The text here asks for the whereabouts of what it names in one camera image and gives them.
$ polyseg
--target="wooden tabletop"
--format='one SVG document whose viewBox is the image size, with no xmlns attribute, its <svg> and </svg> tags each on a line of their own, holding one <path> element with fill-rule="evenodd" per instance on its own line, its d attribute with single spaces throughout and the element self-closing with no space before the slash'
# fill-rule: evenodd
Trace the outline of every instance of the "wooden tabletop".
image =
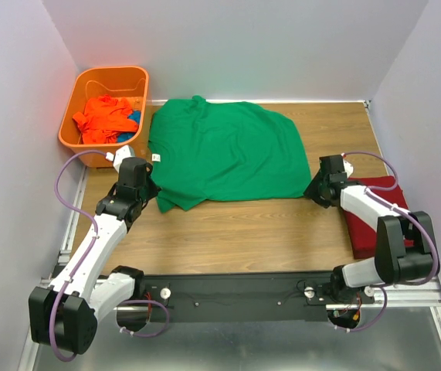
<svg viewBox="0 0 441 371">
<path fill-rule="evenodd" d="M 363 104 L 263 104 L 294 121 L 309 159 L 344 151 L 378 153 Z M 373 158 L 352 156 L 353 176 L 386 175 Z M 83 209 L 94 213 L 117 180 L 111 169 L 91 169 Z M 90 222 L 80 217 L 74 250 Z M 161 214 L 150 202 L 129 234 L 112 253 L 103 274 L 127 265 L 146 274 L 330 270 L 354 261 L 345 221 L 336 208 L 308 199 L 245 202 L 205 201 L 185 212 Z"/>
</svg>

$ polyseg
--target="gray floor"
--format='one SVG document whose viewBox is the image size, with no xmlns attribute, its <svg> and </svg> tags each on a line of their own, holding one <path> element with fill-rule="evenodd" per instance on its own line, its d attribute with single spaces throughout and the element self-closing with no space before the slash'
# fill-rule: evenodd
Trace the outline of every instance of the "gray floor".
<svg viewBox="0 0 441 371">
<path fill-rule="evenodd" d="M 376 313 L 366 310 L 363 321 Z M 429 308 L 389 308 L 375 326 L 351 334 L 316 322 L 182 323 L 154 339 L 120 334 L 109 315 L 86 354 L 64 363 L 41 346 L 35 369 L 441 371 L 441 344 Z"/>
</svg>

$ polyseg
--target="white wall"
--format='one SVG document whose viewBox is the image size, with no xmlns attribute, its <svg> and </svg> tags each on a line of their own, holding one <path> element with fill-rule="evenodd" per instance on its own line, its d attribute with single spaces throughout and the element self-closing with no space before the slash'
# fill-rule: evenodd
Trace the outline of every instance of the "white wall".
<svg viewBox="0 0 441 371">
<path fill-rule="evenodd" d="M 28 296 L 56 262 L 68 212 L 53 181 L 76 66 L 40 0 L 0 2 L 0 371 L 18 368 Z M 73 199 L 80 166 L 63 180 Z"/>
<path fill-rule="evenodd" d="M 80 69 L 140 65 L 154 99 L 371 98 L 427 0 L 43 0 Z"/>
<path fill-rule="evenodd" d="M 371 103 L 371 119 L 409 205 L 433 218 L 441 259 L 441 0 L 426 6 Z"/>
</svg>

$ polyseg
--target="orange basket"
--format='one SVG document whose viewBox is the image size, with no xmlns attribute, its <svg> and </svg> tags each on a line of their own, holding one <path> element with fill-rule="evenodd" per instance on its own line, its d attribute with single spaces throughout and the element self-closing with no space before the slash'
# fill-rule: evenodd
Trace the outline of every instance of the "orange basket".
<svg viewBox="0 0 441 371">
<path fill-rule="evenodd" d="M 126 97 L 135 111 L 141 111 L 141 121 L 137 133 L 128 141 L 121 143 L 85 145 L 81 132 L 73 120 L 76 112 L 83 112 L 85 104 L 91 97 L 108 94 L 111 97 Z M 151 95 L 148 91 L 148 72 L 136 66 L 92 68 L 81 73 L 74 84 L 73 93 L 67 105 L 64 119 L 59 129 L 59 140 L 74 153 L 87 149 L 98 149 L 112 152 L 130 145 L 136 156 L 146 158 L 148 153 L 148 135 L 150 134 Z M 80 157 L 81 161 L 92 168 L 108 168 L 112 163 L 98 154 L 88 154 Z"/>
</svg>

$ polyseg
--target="green t-shirt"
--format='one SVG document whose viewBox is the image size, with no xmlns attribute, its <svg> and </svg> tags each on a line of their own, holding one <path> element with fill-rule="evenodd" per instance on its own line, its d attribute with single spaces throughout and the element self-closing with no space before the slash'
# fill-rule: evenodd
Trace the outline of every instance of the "green t-shirt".
<svg viewBox="0 0 441 371">
<path fill-rule="evenodd" d="M 301 197 L 311 181 L 294 123 L 256 104 L 169 100 L 153 117 L 149 145 L 160 155 L 151 177 L 163 213 L 206 199 Z"/>
</svg>

